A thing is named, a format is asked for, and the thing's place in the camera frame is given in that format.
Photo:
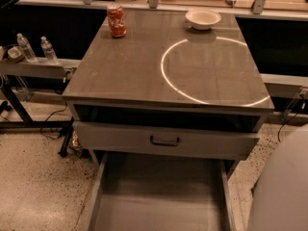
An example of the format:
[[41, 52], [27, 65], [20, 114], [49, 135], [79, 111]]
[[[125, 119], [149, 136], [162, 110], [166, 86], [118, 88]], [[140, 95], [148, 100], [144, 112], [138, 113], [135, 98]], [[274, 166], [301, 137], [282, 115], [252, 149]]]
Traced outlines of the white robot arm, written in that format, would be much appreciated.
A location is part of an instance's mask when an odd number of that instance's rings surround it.
[[247, 231], [308, 231], [308, 125], [269, 156], [254, 189]]

